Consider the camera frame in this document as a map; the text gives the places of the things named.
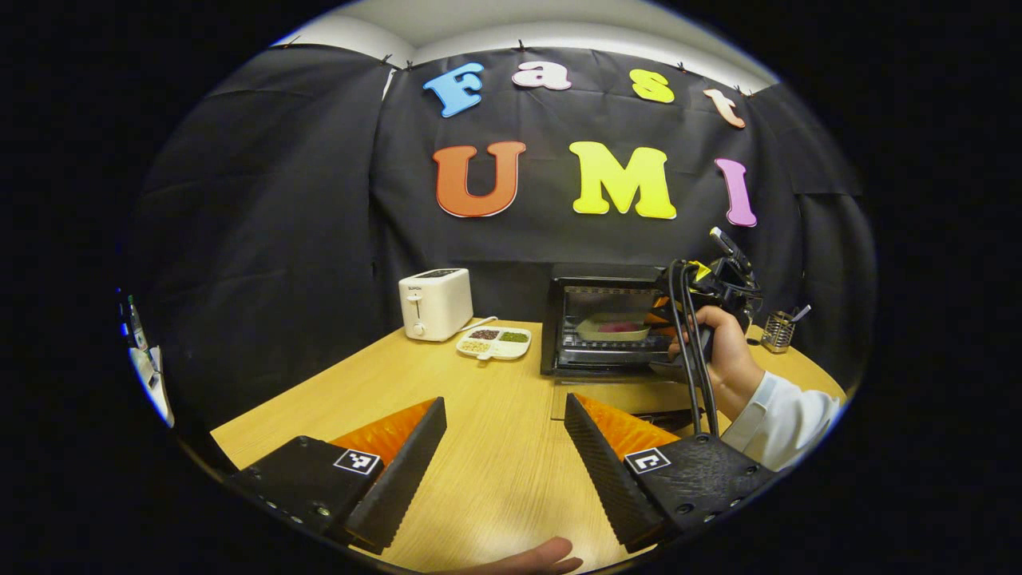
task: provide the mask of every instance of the white sleeve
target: white sleeve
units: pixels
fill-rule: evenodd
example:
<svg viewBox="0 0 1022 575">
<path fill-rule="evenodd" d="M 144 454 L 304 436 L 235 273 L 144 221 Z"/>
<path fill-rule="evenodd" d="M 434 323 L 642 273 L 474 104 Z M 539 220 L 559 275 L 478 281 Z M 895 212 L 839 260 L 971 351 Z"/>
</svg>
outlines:
<svg viewBox="0 0 1022 575">
<path fill-rule="evenodd" d="M 763 467 L 779 471 L 797 462 L 827 435 L 840 409 L 837 397 L 802 391 L 768 372 L 721 440 Z"/>
</svg>

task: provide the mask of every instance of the black cable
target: black cable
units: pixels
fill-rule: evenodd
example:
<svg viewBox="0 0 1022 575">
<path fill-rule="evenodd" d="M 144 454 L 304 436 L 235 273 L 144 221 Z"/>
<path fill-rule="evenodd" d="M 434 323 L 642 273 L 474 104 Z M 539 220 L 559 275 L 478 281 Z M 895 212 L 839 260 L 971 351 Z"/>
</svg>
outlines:
<svg viewBox="0 0 1022 575">
<path fill-rule="evenodd" d="M 702 342 L 699 340 L 699 324 L 696 320 L 695 304 L 692 302 L 692 292 L 689 291 L 689 277 L 682 274 L 682 294 L 685 298 L 682 308 L 685 310 L 685 333 L 689 335 L 689 341 L 695 342 L 694 357 L 696 367 L 699 370 L 699 387 L 703 394 L 703 403 L 706 404 L 706 422 L 709 424 L 709 433 L 713 437 L 721 437 L 719 428 L 716 421 L 716 399 L 713 397 L 713 385 L 709 380 L 709 372 L 706 370 L 706 358 L 702 353 Z"/>
<path fill-rule="evenodd" d="M 695 380 L 692 379 L 692 367 L 689 366 L 689 356 L 685 353 L 685 341 L 682 338 L 682 319 L 678 317 L 678 300 L 675 299 L 676 262 L 678 262 L 678 259 L 671 259 L 670 265 L 667 266 L 667 295 L 670 296 L 670 312 L 675 315 L 675 330 L 678 331 L 679 353 L 681 353 L 682 361 L 685 363 L 685 372 L 688 375 L 689 380 L 689 397 L 692 400 L 692 429 L 695 431 L 696 435 L 699 435 L 702 433 L 702 423 L 699 421 L 699 402 L 696 399 L 696 386 Z"/>
</svg>

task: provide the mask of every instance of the toaster oven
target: toaster oven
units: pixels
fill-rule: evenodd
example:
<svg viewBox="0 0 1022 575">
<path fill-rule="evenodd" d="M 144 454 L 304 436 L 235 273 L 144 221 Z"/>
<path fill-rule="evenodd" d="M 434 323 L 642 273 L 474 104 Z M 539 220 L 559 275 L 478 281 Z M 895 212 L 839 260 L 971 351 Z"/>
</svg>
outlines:
<svg viewBox="0 0 1022 575">
<path fill-rule="evenodd" d="M 663 297 L 664 268 L 634 265 L 555 265 L 543 321 L 545 376 L 619 377 L 652 374 L 667 362 L 673 332 L 647 324 Z"/>
</svg>

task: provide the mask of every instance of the metal cup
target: metal cup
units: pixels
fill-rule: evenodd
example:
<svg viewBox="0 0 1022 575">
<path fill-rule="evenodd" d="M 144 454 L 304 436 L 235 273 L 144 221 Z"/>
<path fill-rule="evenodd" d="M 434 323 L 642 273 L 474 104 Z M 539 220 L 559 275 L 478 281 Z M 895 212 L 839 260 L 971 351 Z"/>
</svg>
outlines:
<svg viewBox="0 0 1022 575">
<path fill-rule="evenodd" d="M 771 353 L 784 353 L 791 347 L 791 337 L 795 335 L 794 320 L 783 312 L 775 312 L 766 318 L 766 327 L 759 340 Z"/>
</svg>

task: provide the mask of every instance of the letter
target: letter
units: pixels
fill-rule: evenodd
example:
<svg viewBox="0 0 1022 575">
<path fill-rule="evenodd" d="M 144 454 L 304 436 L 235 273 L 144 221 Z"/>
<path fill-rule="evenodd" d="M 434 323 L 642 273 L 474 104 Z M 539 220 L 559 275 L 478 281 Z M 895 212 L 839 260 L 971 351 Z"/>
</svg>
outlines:
<svg viewBox="0 0 1022 575">
<path fill-rule="evenodd" d="M 468 192 L 468 160 L 475 155 L 470 145 L 445 147 L 433 153 L 436 161 L 436 202 L 440 208 L 459 218 L 482 218 L 499 213 L 511 205 L 518 194 L 518 154 L 525 151 L 521 142 L 497 142 L 486 151 L 497 157 L 497 178 L 486 195 Z"/>
<path fill-rule="evenodd" d="M 567 90 L 571 87 L 568 82 L 568 68 L 559 63 L 549 61 L 527 61 L 518 64 L 518 69 L 523 71 L 515 73 L 511 81 L 526 88 L 537 88 L 545 86 L 551 90 Z"/>
<path fill-rule="evenodd" d="M 703 90 L 703 93 L 709 96 L 713 100 L 713 105 L 716 106 L 716 110 L 728 121 L 728 124 L 736 128 L 744 128 L 745 121 L 741 117 L 735 115 L 735 112 L 731 108 L 735 107 L 735 102 L 729 100 L 721 93 L 721 90 Z"/>
<path fill-rule="evenodd" d="M 745 165 L 733 159 L 717 157 L 713 160 L 724 172 L 724 181 L 728 184 L 728 221 L 736 226 L 755 227 L 756 217 L 749 206 L 749 192 L 745 189 Z"/>
<path fill-rule="evenodd" d="M 636 211 L 640 215 L 672 220 L 678 214 L 670 204 L 663 173 L 667 155 L 659 149 L 637 147 L 628 167 L 621 167 L 607 146 L 600 142 L 574 142 L 568 149 L 578 156 L 582 172 L 582 194 L 571 204 L 575 211 L 606 213 L 610 209 L 610 203 L 603 198 L 603 187 L 606 187 L 621 213 L 628 212 L 638 190 Z"/>
<path fill-rule="evenodd" d="M 635 82 L 632 89 L 640 98 L 663 103 L 675 101 L 675 93 L 667 87 L 667 79 L 663 76 L 648 69 L 633 69 L 629 78 Z"/>
<path fill-rule="evenodd" d="M 479 77 L 470 74 L 472 71 L 482 71 L 482 64 L 469 62 L 433 78 L 423 84 L 422 89 L 432 90 L 440 98 L 440 101 L 444 102 L 444 111 L 440 114 L 444 117 L 451 117 L 455 113 L 482 101 L 482 96 L 479 94 L 469 94 L 466 92 L 466 90 L 478 90 L 482 87 L 482 81 L 479 80 Z M 462 75 L 464 75 L 464 78 L 456 80 L 457 77 Z"/>
</svg>

